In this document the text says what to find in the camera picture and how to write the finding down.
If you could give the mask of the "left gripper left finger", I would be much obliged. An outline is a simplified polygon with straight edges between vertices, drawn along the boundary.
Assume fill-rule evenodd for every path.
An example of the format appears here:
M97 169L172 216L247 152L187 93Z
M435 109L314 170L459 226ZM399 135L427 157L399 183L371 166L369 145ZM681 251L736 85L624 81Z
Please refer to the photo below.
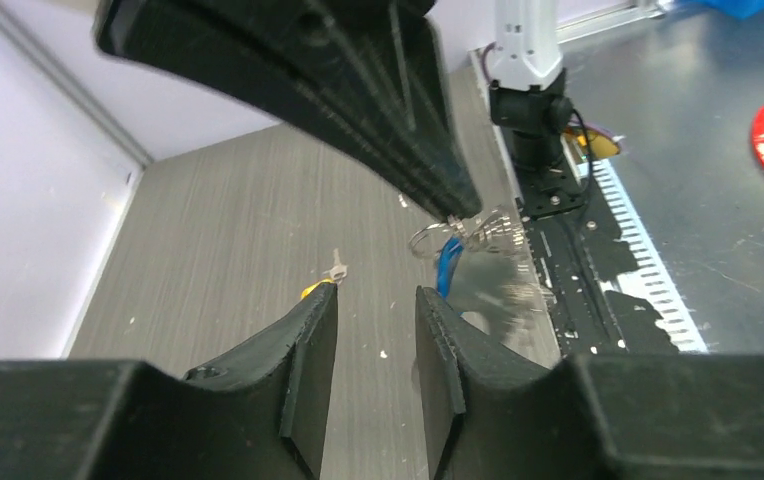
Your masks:
M316 479L337 288L171 376L144 361L0 361L0 479Z

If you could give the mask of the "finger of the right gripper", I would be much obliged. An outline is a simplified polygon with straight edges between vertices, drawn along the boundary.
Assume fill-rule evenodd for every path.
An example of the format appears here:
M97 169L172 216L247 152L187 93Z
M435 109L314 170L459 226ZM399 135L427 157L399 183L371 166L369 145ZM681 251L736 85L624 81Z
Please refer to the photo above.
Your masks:
M428 1L111 0L97 47L276 117L433 218L483 207L459 148Z

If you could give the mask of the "blue tagged key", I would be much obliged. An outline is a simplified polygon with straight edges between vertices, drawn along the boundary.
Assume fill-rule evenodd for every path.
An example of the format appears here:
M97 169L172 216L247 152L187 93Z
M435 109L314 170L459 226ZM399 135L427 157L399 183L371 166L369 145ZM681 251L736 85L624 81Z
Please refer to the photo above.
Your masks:
M439 251L436 262L436 290L444 299L449 296L455 269L463 252L464 245L456 237L450 237Z

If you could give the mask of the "metal key organizer plate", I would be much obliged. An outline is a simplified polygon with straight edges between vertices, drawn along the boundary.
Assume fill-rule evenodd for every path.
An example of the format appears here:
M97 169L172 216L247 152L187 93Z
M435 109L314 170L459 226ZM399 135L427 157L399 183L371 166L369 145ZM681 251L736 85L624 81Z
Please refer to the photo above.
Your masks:
M554 365L561 353L516 213L497 206L472 220L434 223L413 234L408 248L433 264L435 288L439 251L450 237L462 241L464 252L445 300L489 338L542 366Z

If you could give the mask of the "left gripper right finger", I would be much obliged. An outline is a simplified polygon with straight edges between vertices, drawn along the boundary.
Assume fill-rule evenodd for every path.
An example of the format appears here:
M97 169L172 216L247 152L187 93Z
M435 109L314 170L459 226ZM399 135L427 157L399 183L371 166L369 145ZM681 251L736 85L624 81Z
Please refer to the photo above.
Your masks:
M416 291L433 479L764 479L764 355L577 354L540 366Z

